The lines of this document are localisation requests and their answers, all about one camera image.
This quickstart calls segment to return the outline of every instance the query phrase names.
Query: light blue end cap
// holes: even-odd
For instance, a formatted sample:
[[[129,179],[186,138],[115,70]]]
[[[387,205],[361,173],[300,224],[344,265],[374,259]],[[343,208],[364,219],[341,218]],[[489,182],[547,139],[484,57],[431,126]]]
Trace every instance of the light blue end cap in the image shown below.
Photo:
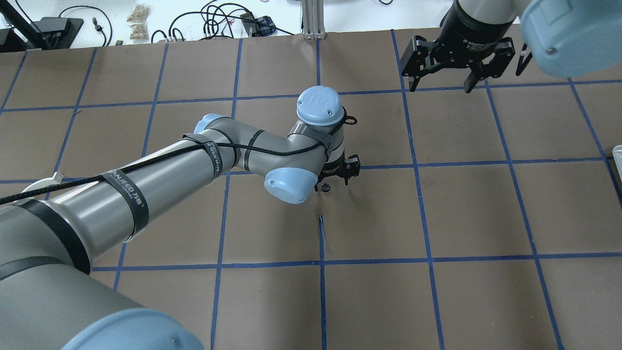
[[[201,342],[170,316],[152,309],[113,313],[86,327],[61,350],[204,350]]]
[[[577,77],[622,61],[622,1],[534,0],[521,32],[538,66]]]
[[[297,113],[298,118],[309,125],[335,124],[343,118],[341,97],[329,87],[310,87],[298,97]]]
[[[216,114],[216,113],[210,113],[210,114],[204,115],[203,119],[201,119],[197,123],[197,127],[195,128],[195,134],[200,133],[201,131],[205,130],[205,128],[207,128],[207,126],[212,121],[215,121],[216,119],[220,119],[220,118],[229,118],[229,117],[228,116],[224,116],[224,115],[220,115],[220,114]]]
[[[300,168],[279,168],[266,174],[264,187],[274,197],[289,204],[307,200],[317,183],[317,176]]]

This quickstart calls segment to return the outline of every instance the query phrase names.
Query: small black object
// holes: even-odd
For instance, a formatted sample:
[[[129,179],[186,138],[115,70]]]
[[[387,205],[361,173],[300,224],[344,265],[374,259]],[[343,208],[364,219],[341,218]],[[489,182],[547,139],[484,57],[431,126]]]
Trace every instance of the small black object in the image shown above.
[[[19,52],[26,50],[26,43],[13,28],[0,29],[0,52]]]
[[[58,17],[43,17],[41,21],[46,19],[58,19]],[[82,18],[66,18],[69,21],[69,27],[66,33],[62,34],[58,38],[54,38],[55,45],[54,49],[69,49],[72,46],[73,41],[78,36],[78,32],[82,28],[84,24],[84,20]],[[55,33],[44,33],[44,37],[48,42],[51,42]]]

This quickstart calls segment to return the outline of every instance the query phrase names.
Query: black cable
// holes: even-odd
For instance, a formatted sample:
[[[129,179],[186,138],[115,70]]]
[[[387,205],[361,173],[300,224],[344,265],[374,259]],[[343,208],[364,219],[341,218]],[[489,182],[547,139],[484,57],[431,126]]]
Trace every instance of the black cable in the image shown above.
[[[110,26],[110,37],[108,38],[108,42],[104,46],[110,45],[110,42],[113,39],[113,24],[112,24],[112,22],[110,22],[110,18],[108,18],[108,15],[102,9],[100,9],[98,7],[94,7],[94,6],[89,6],[89,5],[69,6],[68,8],[60,11],[60,13],[58,14],[58,18],[60,18],[60,16],[62,16],[63,13],[65,13],[66,11],[71,10],[71,9],[94,9],[94,10],[97,10],[97,11],[101,12],[104,15],[104,17],[106,18],[106,20],[108,20],[108,25]]]
[[[154,43],[154,37],[155,37],[155,36],[156,36],[156,34],[158,34],[158,33],[162,33],[162,35],[164,35],[164,40],[169,41],[169,38],[166,36],[166,33],[165,33],[163,30],[158,29],[157,31],[153,32],[153,34],[151,34],[151,44],[153,44],[153,43]]]
[[[525,71],[525,68],[527,68],[527,65],[529,64],[529,62],[531,61],[531,59],[533,58],[533,54],[531,52],[529,52],[529,55],[527,55],[527,57],[525,57],[525,51],[527,50],[527,44],[523,44],[522,45],[522,50],[521,50],[521,54],[518,57],[518,65],[516,66],[516,76],[520,76],[520,74],[523,73],[523,71]]]
[[[173,25],[175,24],[175,22],[177,22],[177,20],[179,20],[181,17],[183,17],[183,16],[187,16],[187,15],[189,15],[189,14],[211,14],[211,15],[213,15],[213,16],[229,17],[229,18],[233,18],[233,19],[242,19],[242,20],[244,20],[244,19],[245,19],[245,18],[242,18],[242,17],[236,17],[236,16],[228,16],[228,15],[215,14],[215,13],[207,13],[207,12],[201,12],[201,11],[190,11],[190,12],[185,12],[185,13],[183,13],[183,14],[181,14],[181,15],[177,16],[177,17],[173,20],[173,22],[171,22],[171,24],[170,24],[170,26],[169,26],[169,34],[172,32],[172,30],[173,30]],[[268,28],[272,28],[272,29],[276,29],[276,30],[281,31],[281,32],[283,32],[283,33],[285,33],[285,34],[295,35],[294,33],[291,33],[291,32],[288,32],[288,31],[285,31],[285,30],[283,30],[283,29],[281,29],[281,28],[278,28],[278,27],[276,27],[276,26],[266,26],[266,27],[268,27]]]
[[[182,31],[180,31],[180,30],[179,30],[179,29],[177,29],[177,28],[173,28],[173,38],[175,38],[175,41],[177,41],[177,37],[175,36],[175,31],[178,31],[178,32],[179,32],[179,36],[180,36],[180,37],[182,37],[182,41],[184,41]]]
[[[43,32],[41,32],[41,29],[39,29],[39,27],[37,27],[37,25],[35,24],[35,22],[30,18],[30,16],[28,16],[28,13],[26,13],[26,11],[24,11],[24,9],[22,8],[22,6],[19,4],[18,0],[15,0],[15,3],[17,4],[17,6],[19,7],[19,9],[22,11],[22,13],[24,14],[24,16],[26,16],[26,18],[28,18],[28,21],[30,21],[30,23],[37,29],[37,32],[39,32],[39,34],[43,35]]]

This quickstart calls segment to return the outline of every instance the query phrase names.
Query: black velcro strap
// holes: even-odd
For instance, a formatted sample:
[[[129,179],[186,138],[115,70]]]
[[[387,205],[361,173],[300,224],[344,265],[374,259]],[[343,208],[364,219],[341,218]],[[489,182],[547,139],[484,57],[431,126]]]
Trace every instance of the black velcro strap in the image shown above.
[[[212,181],[223,174],[223,157],[220,155],[220,151],[218,150],[218,146],[215,142],[203,134],[183,134],[180,141],[182,140],[190,140],[203,145],[205,151],[211,158],[212,165],[214,165],[214,176],[211,179]]]
[[[27,257],[13,260],[0,265],[0,281],[7,277],[13,276],[16,273],[28,270],[29,268],[54,263],[64,264],[62,260],[53,257]]]
[[[52,232],[54,232],[54,234],[56,234],[61,243],[63,243],[63,246],[65,246],[69,257],[71,257],[73,267],[87,275],[91,272],[91,263],[82,241],[73,230],[73,227],[71,227],[62,216],[52,210],[52,208],[35,199],[31,199],[17,206],[38,217]]]
[[[259,137],[259,135],[261,135],[261,133],[263,133],[264,130],[258,130],[255,135],[253,135],[253,137],[251,138],[251,141],[249,141],[248,145],[250,147],[253,147],[253,144],[255,143],[255,141],[257,141],[257,138]],[[248,158],[251,156],[251,150],[247,149],[246,153],[244,154],[244,168],[246,169],[246,171],[250,171],[250,169],[248,169]]]
[[[220,129],[216,129],[216,128],[209,128],[209,129],[206,129],[206,130],[213,130],[213,131],[217,131],[217,132],[221,133],[227,139],[227,141],[229,141],[230,144],[233,144],[233,140],[224,131],[222,131]],[[235,164],[238,163],[238,149],[237,148],[232,148],[232,150],[233,150],[233,165],[235,165]]]
[[[132,212],[134,231],[125,241],[129,242],[134,236],[141,233],[149,223],[149,206],[147,201],[145,201],[145,196],[142,195],[141,190],[134,181],[130,180],[128,175],[120,169],[110,170],[101,175],[110,186],[113,186],[121,194],[121,197],[128,203],[129,210]]]

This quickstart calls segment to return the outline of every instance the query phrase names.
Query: blue tape line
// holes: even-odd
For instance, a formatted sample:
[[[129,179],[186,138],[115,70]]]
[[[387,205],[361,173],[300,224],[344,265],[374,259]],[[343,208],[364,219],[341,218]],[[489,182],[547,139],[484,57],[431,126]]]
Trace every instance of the blue tape line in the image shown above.
[[[558,253],[538,255],[538,259],[583,259],[583,258],[620,258],[622,252],[596,252],[596,253]],[[495,262],[514,260],[535,260],[533,255],[491,255],[481,257],[435,257],[435,263],[443,262]],[[190,265],[145,265],[123,266],[123,271],[160,271],[160,270],[207,270],[227,268],[273,268],[273,267],[297,267],[297,266],[321,266],[327,265],[377,265],[398,263],[427,263],[427,258],[385,258],[385,259],[351,259],[351,260],[303,260],[294,262],[272,263],[206,263]],[[93,271],[116,271],[117,267],[94,267]]]
[[[408,169],[414,168],[412,164],[388,164],[388,165],[364,165],[362,170],[377,170],[377,169]]]
[[[326,334],[326,278],[324,262],[324,217],[318,218],[318,235],[320,236],[320,309],[322,313],[322,350],[327,350],[328,341]]]
[[[53,106],[53,107],[28,107],[28,108],[7,108],[5,112],[23,112],[23,111],[54,111],[54,110],[72,110],[75,106]]]
[[[596,143],[596,146],[598,147],[598,152],[600,153],[600,157],[601,157],[600,159],[603,162],[605,162],[605,167],[607,168],[607,172],[609,173],[609,177],[611,178],[611,182],[613,183],[613,188],[616,189],[616,193],[618,194],[618,200],[622,202],[622,191],[620,191],[620,187],[618,186],[618,180],[616,179],[616,176],[613,173],[613,170],[609,167],[609,162],[607,160],[605,150],[603,149],[603,145],[600,143],[600,140],[598,139],[596,130],[594,129],[594,126],[592,125],[592,122],[590,121],[590,117],[588,116],[587,111],[585,110],[585,106],[583,105],[583,102],[581,102],[581,98],[579,97],[579,94],[577,92],[577,88],[575,87],[574,82],[570,78],[568,78],[568,81],[570,83],[570,88],[572,89],[572,93],[575,95],[575,99],[577,100],[579,108],[581,109],[581,113],[583,114],[585,123],[587,124],[587,127],[590,129],[590,132],[592,133],[592,138],[594,139],[594,142]]]
[[[125,249],[128,246],[127,243],[123,243],[121,245],[121,253],[119,254],[119,262],[117,263],[117,267],[114,269],[114,285],[113,289],[118,290],[119,288],[119,279],[121,278],[121,270],[123,269],[123,259],[125,259]]]
[[[622,79],[617,80],[591,80],[586,82],[576,82],[572,80],[574,85],[590,85],[590,84],[619,84],[622,83]]]
[[[376,94],[376,93],[397,93],[397,92],[402,92],[402,90],[400,89],[393,89],[393,90],[369,90],[369,91],[345,91],[345,92],[340,92],[339,95],[372,95],[372,94]]]
[[[233,97],[195,98],[193,100],[158,101],[157,104],[168,105],[168,104],[173,104],[173,103],[220,102],[220,101],[233,101]]]
[[[76,115],[78,114],[78,106],[80,106],[80,102],[82,101],[82,96],[84,95],[84,90],[86,88],[86,83],[88,82],[88,77],[91,75],[91,69],[93,68],[93,62],[95,61],[96,54],[97,54],[97,47],[93,49],[93,54],[91,55],[91,61],[88,64],[86,75],[84,77],[84,81],[82,81],[82,87],[80,89],[80,93],[78,94],[78,100],[76,101],[76,104],[73,107],[72,118],[69,121],[69,126],[67,127],[67,132],[65,133],[65,139],[63,140],[63,145],[60,147],[60,152],[56,160],[56,165],[54,166],[55,172],[58,171],[58,168],[60,167],[60,161],[63,159],[63,154],[65,153],[65,148],[67,147],[67,141],[69,140],[69,134],[72,132],[73,122],[75,121]]]
[[[391,29],[391,38],[393,40],[393,49],[395,51],[395,58],[397,62],[397,72],[399,77],[399,82],[402,88],[402,102],[404,104],[404,114],[406,116],[406,130],[408,133],[408,142],[411,147],[411,156],[412,163],[418,164],[417,162],[417,154],[415,153],[415,146],[412,140],[412,130],[411,130],[411,118],[408,110],[408,101],[406,100],[406,89],[404,88],[404,80],[402,79],[402,75],[400,72],[400,57],[399,52],[397,50],[397,40],[395,38],[395,31]],[[440,309],[439,309],[439,297],[436,289],[436,278],[434,277],[434,260],[432,258],[432,248],[430,247],[430,237],[428,235],[428,227],[427,220],[425,218],[425,206],[423,195],[421,191],[421,182],[419,177],[419,167],[414,167],[415,171],[415,183],[417,184],[417,198],[419,200],[419,212],[421,214],[421,222],[424,230],[424,240],[425,240],[425,254],[427,257],[427,263],[429,266],[429,274],[430,274],[430,287],[432,289],[432,303],[434,305],[434,317],[436,319],[436,330],[439,336],[439,348],[440,350],[445,350],[445,339],[443,337],[443,327],[440,321]]]
[[[235,109],[238,101],[239,66],[242,61],[242,39],[238,43],[238,58],[235,66],[235,81],[233,82],[233,103],[231,104],[231,119],[235,119]]]
[[[299,95],[268,95],[268,96],[251,96],[251,97],[238,97],[237,101],[245,100],[265,100],[267,98],[294,98]]]
[[[555,335],[555,341],[557,342],[557,347],[559,350],[563,350],[564,345],[562,344],[562,338],[559,334],[559,329],[557,327],[557,321],[555,320],[555,314],[553,312],[553,306],[550,303],[549,298],[549,290],[546,286],[546,282],[544,280],[544,274],[542,272],[542,266],[540,265],[540,260],[538,258],[538,251],[536,249],[536,243],[534,241],[534,236],[531,232],[531,225],[529,224],[529,219],[527,218],[527,210],[525,209],[525,203],[522,200],[521,189],[518,185],[518,180],[516,178],[516,172],[514,171],[514,165],[512,163],[512,158],[510,157],[508,144],[505,140],[505,136],[503,134],[503,129],[501,127],[501,120],[499,119],[499,114],[497,113],[497,108],[494,105],[493,94],[490,90],[490,85],[488,82],[484,82],[486,87],[486,93],[488,95],[488,101],[490,102],[490,107],[492,108],[494,121],[497,124],[497,130],[499,131],[499,136],[501,137],[501,143],[503,144],[503,151],[505,152],[506,158],[508,160],[508,167],[510,170],[510,174],[512,175],[512,182],[514,183],[514,190],[516,191],[516,197],[518,198],[518,203],[521,208],[522,219],[525,223],[525,229],[527,231],[527,237],[529,239],[529,244],[531,246],[531,252],[534,255],[534,261],[536,263],[536,270],[538,272],[538,277],[540,279],[540,285],[542,287],[542,294],[544,295],[544,302],[546,303],[547,311],[549,312],[549,318],[551,325],[553,327],[553,333]]]
[[[213,350],[216,343],[216,321],[218,319],[218,299],[220,296],[220,275],[222,272],[222,263],[223,263],[223,251],[225,249],[225,229],[227,223],[227,207],[229,202],[229,184],[231,182],[231,176],[229,174],[226,175],[225,180],[225,199],[223,201],[223,215],[220,222],[220,242],[218,243],[218,265],[221,265],[216,270],[216,280],[214,283],[214,305],[212,308],[211,314],[211,346],[210,349]]]
[[[157,77],[157,84],[155,85],[154,99],[151,102],[151,111],[149,112],[149,120],[147,121],[147,131],[145,131],[145,140],[142,142],[142,157],[147,155],[147,145],[149,144],[149,136],[151,135],[151,124],[154,121],[154,113],[156,112],[157,97],[160,93],[160,86],[162,85],[162,76],[164,75],[164,66],[166,65],[166,56],[169,53],[169,43],[164,45],[164,54],[162,55],[162,63],[160,64],[160,73]]]
[[[4,111],[4,107],[6,107],[6,103],[9,101],[9,97],[11,96],[11,92],[13,92],[13,88],[15,87],[15,83],[17,82],[17,78],[19,77],[19,72],[22,71],[22,67],[24,66],[24,62],[26,61],[26,56],[28,55],[28,51],[24,52],[24,56],[22,56],[22,60],[19,62],[19,66],[17,66],[17,70],[15,71],[15,76],[13,77],[13,81],[9,86],[9,91],[6,92],[6,96],[4,97],[4,101],[2,102],[2,106],[0,106],[0,113]]]
[[[316,74],[316,85],[322,84],[322,74],[320,69],[322,65],[320,63],[320,39],[315,40],[315,74]]]

